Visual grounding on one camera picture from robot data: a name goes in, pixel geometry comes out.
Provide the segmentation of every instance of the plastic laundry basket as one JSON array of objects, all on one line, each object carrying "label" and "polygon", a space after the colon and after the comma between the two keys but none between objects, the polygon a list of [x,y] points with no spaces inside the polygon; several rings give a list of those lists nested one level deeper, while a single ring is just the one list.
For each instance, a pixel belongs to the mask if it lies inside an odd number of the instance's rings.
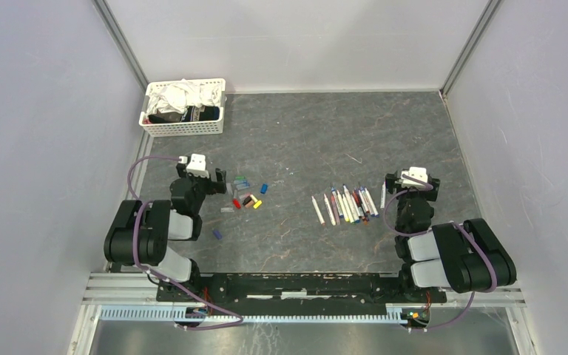
[{"label": "plastic laundry basket", "polygon": [[149,95],[158,91],[161,87],[177,83],[178,81],[158,81],[147,85],[143,110],[139,117],[139,124],[152,137],[173,137],[179,135],[216,135],[223,133],[223,118],[225,117],[225,80],[224,79],[203,79],[187,80],[194,84],[220,84],[221,85],[221,105],[219,106],[219,119],[216,121],[199,122],[180,122],[176,124],[146,124],[146,108],[149,105]]}]

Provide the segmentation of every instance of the floor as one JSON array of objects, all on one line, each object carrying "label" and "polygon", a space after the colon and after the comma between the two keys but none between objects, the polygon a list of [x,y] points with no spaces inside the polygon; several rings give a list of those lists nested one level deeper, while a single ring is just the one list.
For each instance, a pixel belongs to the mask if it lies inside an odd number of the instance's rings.
[{"label": "floor", "polygon": [[[209,168],[247,177],[259,209],[221,213],[207,197],[196,242],[171,242],[202,272],[398,271],[382,218],[321,226],[311,195],[362,184],[379,204],[386,173],[423,166],[441,179],[434,223],[478,217],[452,124],[437,92],[228,95],[222,135],[156,138],[152,155],[204,154]],[[168,199],[174,164],[148,163],[141,197]],[[260,195],[260,186],[268,191]],[[388,220],[394,222],[394,207]],[[212,230],[223,235],[217,240]]]},{"label": "floor", "polygon": [[[433,308],[432,324],[458,310]],[[91,354],[518,354],[503,308],[469,310],[451,327],[408,334],[398,325],[254,323],[185,332],[170,322],[100,322]]]}]

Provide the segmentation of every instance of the white wall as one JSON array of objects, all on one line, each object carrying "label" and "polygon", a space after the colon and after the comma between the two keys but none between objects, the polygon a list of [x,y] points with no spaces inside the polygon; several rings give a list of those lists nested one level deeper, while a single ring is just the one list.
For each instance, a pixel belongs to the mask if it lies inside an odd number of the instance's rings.
[{"label": "white wall", "polygon": [[91,1],[0,1],[0,354],[64,354],[141,92]]},{"label": "white wall", "polygon": [[449,108],[540,354],[568,354],[568,1],[505,1]]},{"label": "white wall", "polygon": [[150,81],[230,91],[438,89],[487,0],[109,0]]}]

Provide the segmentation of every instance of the white cloth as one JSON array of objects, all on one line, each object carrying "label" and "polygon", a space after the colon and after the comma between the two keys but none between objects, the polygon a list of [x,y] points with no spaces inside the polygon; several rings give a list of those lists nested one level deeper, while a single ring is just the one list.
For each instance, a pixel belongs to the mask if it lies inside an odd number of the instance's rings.
[{"label": "white cloth", "polygon": [[189,106],[221,105],[220,84],[195,84],[186,79],[166,85],[159,92],[149,94],[147,115],[152,113],[186,113]]}]

